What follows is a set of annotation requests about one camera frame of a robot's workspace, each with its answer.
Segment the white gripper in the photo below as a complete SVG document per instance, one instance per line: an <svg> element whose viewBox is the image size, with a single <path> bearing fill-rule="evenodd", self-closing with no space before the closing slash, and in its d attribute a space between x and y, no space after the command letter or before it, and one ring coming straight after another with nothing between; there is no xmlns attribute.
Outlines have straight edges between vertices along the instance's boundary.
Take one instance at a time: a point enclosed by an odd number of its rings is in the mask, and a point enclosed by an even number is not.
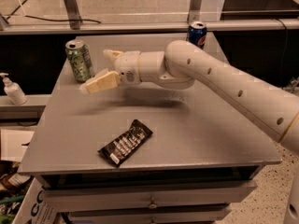
<svg viewBox="0 0 299 224"><path fill-rule="evenodd" d="M98 72L94 77L80 85L83 94L110 90L122 85L138 85L141 83L139 76L138 60L140 51L126 51L104 49L104 57L115 66L116 71L107 68Z"/></svg>

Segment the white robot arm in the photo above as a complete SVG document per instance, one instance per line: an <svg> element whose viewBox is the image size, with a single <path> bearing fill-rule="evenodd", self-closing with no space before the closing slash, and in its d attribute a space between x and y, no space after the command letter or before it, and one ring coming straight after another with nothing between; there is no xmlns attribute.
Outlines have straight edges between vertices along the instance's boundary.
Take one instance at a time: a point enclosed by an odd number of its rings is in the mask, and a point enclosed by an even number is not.
<svg viewBox="0 0 299 224"><path fill-rule="evenodd" d="M105 49L103 53L115 69L104 69L85 81L81 92L91 94L143 82L187 89L198 80L299 156L299 96L224 63L188 41L175 40L163 51Z"/></svg>

